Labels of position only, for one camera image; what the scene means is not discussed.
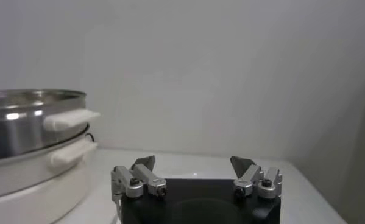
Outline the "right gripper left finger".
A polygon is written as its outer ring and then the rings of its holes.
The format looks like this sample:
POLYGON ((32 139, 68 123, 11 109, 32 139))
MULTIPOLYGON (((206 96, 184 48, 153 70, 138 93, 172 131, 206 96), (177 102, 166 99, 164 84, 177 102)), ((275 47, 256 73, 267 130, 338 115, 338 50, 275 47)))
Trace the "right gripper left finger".
POLYGON ((164 178, 153 173, 155 156, 138 158, 128 169, 125 166, 115 166, 111 171, 112 201, 118 201, 122 196, 140 198, 147 192, 158 198, 167 194, 167 185, 164 178))

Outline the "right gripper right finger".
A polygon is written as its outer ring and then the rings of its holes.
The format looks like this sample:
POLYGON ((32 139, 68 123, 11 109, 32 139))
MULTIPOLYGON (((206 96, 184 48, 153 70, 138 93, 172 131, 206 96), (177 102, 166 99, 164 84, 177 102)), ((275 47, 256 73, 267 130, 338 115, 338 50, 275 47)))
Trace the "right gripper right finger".
POLYGON ((251 196, 254 192, 265 200, 274 200, 282 194, 282 174, 275 167, 264 172, 251 159, 238 156, 230 158, 237 179, 233 181, 234 195, 238 199, 251 196))

